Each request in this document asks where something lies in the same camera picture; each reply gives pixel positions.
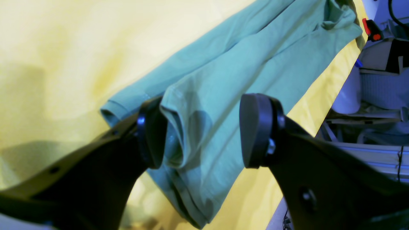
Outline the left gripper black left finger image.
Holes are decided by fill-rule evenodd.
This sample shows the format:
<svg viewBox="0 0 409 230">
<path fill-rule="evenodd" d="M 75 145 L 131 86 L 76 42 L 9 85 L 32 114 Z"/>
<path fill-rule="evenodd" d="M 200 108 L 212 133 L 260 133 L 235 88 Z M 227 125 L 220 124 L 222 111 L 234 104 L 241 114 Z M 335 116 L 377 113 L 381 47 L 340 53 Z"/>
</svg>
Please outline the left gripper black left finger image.
<svg viewBox="0 0 409 230">
<path fill-rule="evenodd" d="M 1 213 L 60 230 L 117 230 L 136 180 L 163 161 L 162 97 L 42 172 L 1 191 Z"/>
</svg>

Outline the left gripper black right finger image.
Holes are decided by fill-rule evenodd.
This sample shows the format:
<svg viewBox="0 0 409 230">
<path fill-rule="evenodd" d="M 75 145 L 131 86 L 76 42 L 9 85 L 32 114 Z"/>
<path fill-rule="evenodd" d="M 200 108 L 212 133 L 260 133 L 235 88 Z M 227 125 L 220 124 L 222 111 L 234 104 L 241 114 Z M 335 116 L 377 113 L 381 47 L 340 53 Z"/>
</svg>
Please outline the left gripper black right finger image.
<svg viewBox="0 0 409 230">
<path fill-rule="evenodd" d="M 408 228 L 407 185 L 315 139 L 283 113 L 279 100 L 244 94 L 239 120 L 244 166 L 270 169 L 295 230 Z"/>
</svg>

